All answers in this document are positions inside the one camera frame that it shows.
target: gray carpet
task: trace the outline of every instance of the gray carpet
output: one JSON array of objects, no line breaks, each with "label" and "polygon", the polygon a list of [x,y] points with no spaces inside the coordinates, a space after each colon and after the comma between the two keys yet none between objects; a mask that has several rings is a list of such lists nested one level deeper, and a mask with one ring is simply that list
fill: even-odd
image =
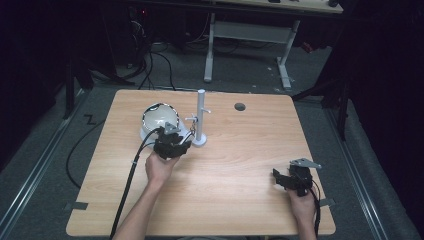
[{"label": "gray carpet", "polygon": [[[157,45],[154,49],[163,49]],[[287,69],[292,81],[292,90],[284,91],[273,58],[264,56],[247,56],[243,50],[232,54],[215,55],[213,82],[203,82],[205,49],[185,52],[168,47],[160,52],[172,64],[172,78],[178,89],[199,89],[222,92],[250,92],[266,94],[293,95],[305,90],[315,80],[331,49],[317,50],[311,54],[294,48],[287,62]],[[156,88],[169,89],[169,66],[158,55],[153,55],[154,67],[150,75]],[[119,69],[124,75],[131,70]],[[144,73],[132,79],[137,88]],[[106,118],[115,92],[120,88],[110,81],[96,81],[91,92],[83,96],[78,111],[69,123],[63,138],[52,154],[52,161],[39,182],[28,204],[20,214],[8,239],[107,239],[74,238],[66,234],[66,224],[70,211],[64,209],[67,203],[75,201],[78,189],[66,175],[66,160],[72,147],[87,131],[93,128],[91,123],[100,123]],[[0,175],[1,205],[0,213],[4,215],[12,204],[20,187],[42,155],[50,138],[62,123],[64,114],[64,91],[57,96],[58,103],[34,126],[31,135],[16,153],[7,168]],[[310,97],[295,103],[306,139],[315,161],[323,165],[319,176],[328,198],[335,201],[331,212],[336,223],[336,233],[320,239],[374,239],[366,215],[362,210],[357,193],[349,177],[344,161],[344,152],[340,147],[334,126],[329,121],[329,112],[319,104],[319,97]],[[370,197],[384,223],[388,239],[420,239],[414,226],[407,218],[402,205],[393,191],[384,172],[381,170],[369,142],[364,134],[352,104],[349,105],[349,118],[346,124],[346,145],[358,171],[366,183]],[[93,154],[102,125],[88,134],[75,148],[70,158],[70,172],[75,181],[82,183],[90,158]],[[296,236],[284,236],[297,239]]]}]

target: desk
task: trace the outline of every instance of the desk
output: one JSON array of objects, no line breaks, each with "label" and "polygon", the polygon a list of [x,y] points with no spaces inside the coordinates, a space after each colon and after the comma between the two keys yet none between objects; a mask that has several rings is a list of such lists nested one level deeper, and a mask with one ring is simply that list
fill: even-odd
[{"label": "desk", "polygon": [[[88,207],[72,211],[69,235],[110,234],[131,161],[141,144],[141,115],[156,102],[172,105],[184,119],[196,111],[197,93],[117,92],[78,195],[77,202]],[[237,111],[236,103],[246,109]],[[273,168],[287,174],[290,160],[312,159],[291,98],[207,92],[205,107],[212,111],[204,115],[207,143],[191,147],[175,166],[153,209],[148,235],[297,234],[288,195],[272,176]],[[141,153],[140,163],[150,151]],[[311,172],[321,188],[317,172]],[[146,183],[144,164],[139,164],[121,221]],[[334,232],[330,210],[322,207],[319,233]]]},{"label": "desk", "polygon": [[[320,13],[341,14],[343,12],[343,9],[340,7],[340,5],[337,5],[336,7],[330,7],[328,5],[328,1],[319,0],[282,1],[280,3],[270,3],[266,0],[213,0],[212,2],[213,4],[238,4],[275,9],[314,11]],[[292,27],[273,27],[256,24],[215,21],[215,13],[212,13],[209,27],[209,46],[208,53],[206,55],[205,75],[203,78],[204,81],[212,81],[214,38],[234,38],[240,40],[283,44],[284,47],[281,49],[281,56],[277,57],[276,62],[278,65],[283,88],[285,90],[291,90],[291,83],[285,64],[293,41],[296,37],[299,24],[299,20],[295,20]]]}]

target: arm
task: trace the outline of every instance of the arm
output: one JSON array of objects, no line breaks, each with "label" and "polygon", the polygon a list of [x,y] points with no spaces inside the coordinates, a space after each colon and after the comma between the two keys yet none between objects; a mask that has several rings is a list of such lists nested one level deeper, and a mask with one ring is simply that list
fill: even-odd
[{"label": "arm", "polygon": [[147,186],[113,239],[144,239],[156,199],[178,160],[179,157],[166,161],[155,152],[150,154],[146,159]]},{"label": "arm", "polygon": [[293,215],[297,221],[300,240],[316,240],[314,229],[315,202],[312,193],[298,197],[295,190],[287,189]]}]

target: dark background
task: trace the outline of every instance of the dark background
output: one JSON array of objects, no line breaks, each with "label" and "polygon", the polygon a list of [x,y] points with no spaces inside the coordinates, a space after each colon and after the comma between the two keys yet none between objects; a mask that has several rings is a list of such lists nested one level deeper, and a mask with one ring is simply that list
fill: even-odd
[{"label": "dark background", "polygon": [[[367,21],[344,28],[337,22],[303,21],[295,46],[307,42],[314,48],[334,47],[317,86],[333,79],[348,81],[349,96],[380,164],[423,235],[423,1],[341,3],[344,15]],[[0,11],[3,169],[37,119],[55,104],[72,57],[88,59],[112,74],[116,64],[138,64],[139,59],[128,39],[132,30],[125,6],[102,9],[94,3],[2,1]],[[156,30],[151,34],[183,49],[189,40],[185,33],[197,36],[204,21],[196,20],[205,14],[156,9],[149,10],[145,20]],[[334,85],[319,94],[340,92],[340,85]]]}]

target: circular hole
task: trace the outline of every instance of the circular hole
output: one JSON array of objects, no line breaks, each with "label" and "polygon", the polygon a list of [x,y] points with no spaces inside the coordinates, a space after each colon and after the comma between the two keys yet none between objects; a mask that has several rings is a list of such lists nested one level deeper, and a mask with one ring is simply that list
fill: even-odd
[{"label": "circular hole", "polygon": [[246,109],[246,105],[244,105],[243,103],[236,103],[236,104],[234,105],[234,108],[235,108],[237,111],[244,111],[244,110]]}]

